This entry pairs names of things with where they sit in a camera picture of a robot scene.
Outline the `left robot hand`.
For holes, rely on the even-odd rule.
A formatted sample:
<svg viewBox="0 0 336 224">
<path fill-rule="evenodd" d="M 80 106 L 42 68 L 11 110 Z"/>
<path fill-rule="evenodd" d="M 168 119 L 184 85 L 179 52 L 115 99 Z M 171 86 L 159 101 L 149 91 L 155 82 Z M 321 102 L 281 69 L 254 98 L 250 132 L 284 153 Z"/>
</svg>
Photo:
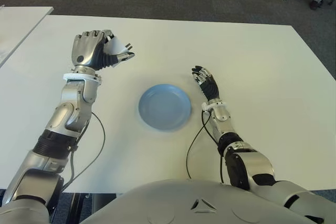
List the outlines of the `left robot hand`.
<svg viewBox="0 0 336 224">
<path fill-rule="evenodd" d="M 123 52 L 107 52 L 109 44 L 115 36 L 110 30 L 84 31 L 76 35 L 73 41 L 71 60 L 75 73 L 99 71 L 106 67 L 115 67 L 123 61 L 135 56 L 130 46 Z"/>
</svg>

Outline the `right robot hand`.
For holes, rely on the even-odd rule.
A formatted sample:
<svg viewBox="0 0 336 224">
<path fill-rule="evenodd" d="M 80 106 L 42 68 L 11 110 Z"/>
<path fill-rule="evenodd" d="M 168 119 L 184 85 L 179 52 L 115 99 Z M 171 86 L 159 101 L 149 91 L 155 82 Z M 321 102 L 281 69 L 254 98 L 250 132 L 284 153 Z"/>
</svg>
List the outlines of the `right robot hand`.
<svg viewBox="0 0 336 224">
<path fill-rule="evenodd" d="M 219 89 L 213 75 L 202 66 L 192 68 L 192 76 L 208 101 L 219 99 Z"/>
</svg>

